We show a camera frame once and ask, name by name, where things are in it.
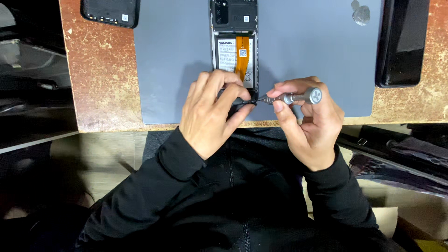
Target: precision screwdriver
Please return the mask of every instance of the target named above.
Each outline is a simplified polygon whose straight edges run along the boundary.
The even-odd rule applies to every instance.
[[[258,101],[272,105],[274,101],[281,100],[286,104],[292,104],[298,100],[304,100],[308,104],[317,104],[322,100],[322,91],[318,87],[309,87],[305,93],[283,93],[276,98],[267,97],[266,95],[260,97]]]

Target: ribbon cable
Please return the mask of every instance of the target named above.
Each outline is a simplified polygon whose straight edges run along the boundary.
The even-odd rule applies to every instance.
[[[249,63],[249,37],[237,37],[237,67],[235,73],[244,81]]]

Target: gray mat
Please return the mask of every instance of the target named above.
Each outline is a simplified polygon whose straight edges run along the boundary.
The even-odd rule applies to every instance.
[[[260,94],[276,82],[316,75],[346,117],[369,116],[381,1],[360,4],[370,8],[366,26],[352,19],[351,0],[259,0]],[[178,123],[190,84],[212,69],[209,1],[143,0],[138,23],[134,39],[143,122]],[[266,104],[247,118],[275,119]]]

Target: cuff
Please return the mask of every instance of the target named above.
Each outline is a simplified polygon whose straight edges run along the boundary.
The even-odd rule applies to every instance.
[[[325,170],[317,172],[305,171],[304,177],[310,185],[318,186],[321,189],[329,189],[345,185],[350,178],[350,168],[344,161],[339,146],[335,145],[336,159],[334,163]]]
[[[188,144],[179,127],[160,146],[157,156],[165,170],[178,180],[188,180],[204,165],[204,160]]]

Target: white sticker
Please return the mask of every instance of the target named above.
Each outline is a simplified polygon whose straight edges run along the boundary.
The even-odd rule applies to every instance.
[[[247,50],[246,49],[241,49],[240,50],[240,57],[247,57]]]
[[[245,88],[252,88],[254,87],[253,84],[253,78],[254,75],[252,74],[253,70],[253,57],[252,57],[252,41],[253,39],[249,39],[249,63],[247,64],[247,71],[246,71],[246,77],[243,81],[243,85]],[[246,50],[240,50],[239,53],[241,55],[241,52],[245,51],[247,56]],[[235,72],[235,68],[237,67],[237,46],[236,46],[236,39],[219,39],[218,40],[218,63],[219,63],[219,69],[228,71],[228,72]]]

